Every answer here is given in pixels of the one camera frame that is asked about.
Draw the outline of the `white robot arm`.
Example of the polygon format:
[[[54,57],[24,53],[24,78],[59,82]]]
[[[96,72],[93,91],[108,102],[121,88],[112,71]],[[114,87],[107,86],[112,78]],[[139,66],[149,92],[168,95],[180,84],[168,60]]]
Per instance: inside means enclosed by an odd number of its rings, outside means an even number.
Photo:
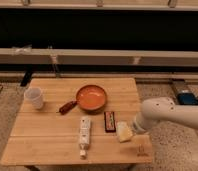
[[[160,121],[171,121],[198,130],[198,106],[176,105],[169,97],[146,99],[134,117],[134,132],[144,134]]]

